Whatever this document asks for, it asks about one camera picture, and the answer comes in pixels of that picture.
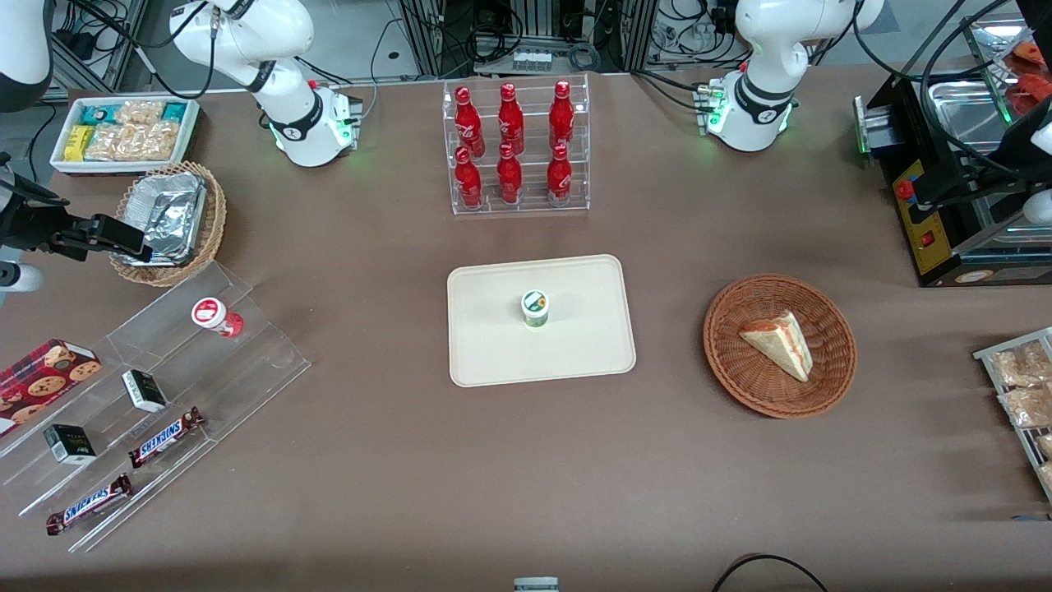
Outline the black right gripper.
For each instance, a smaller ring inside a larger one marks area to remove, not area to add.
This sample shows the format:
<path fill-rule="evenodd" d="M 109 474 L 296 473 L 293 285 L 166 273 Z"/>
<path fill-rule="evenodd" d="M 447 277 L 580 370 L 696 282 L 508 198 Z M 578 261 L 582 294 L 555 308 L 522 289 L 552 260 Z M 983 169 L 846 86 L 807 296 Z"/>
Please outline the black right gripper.
<path fill-rule="evenodd" d="M 74 231 L 80 218 L 67 212 L 67 199 L 22 177 L 2 180 L 3 246 L 85 261 L 90 252 L 117 252 L 150 263 L 153 248 L 145 234 L 106 215 L 90 218 L 90 232 Z"/>

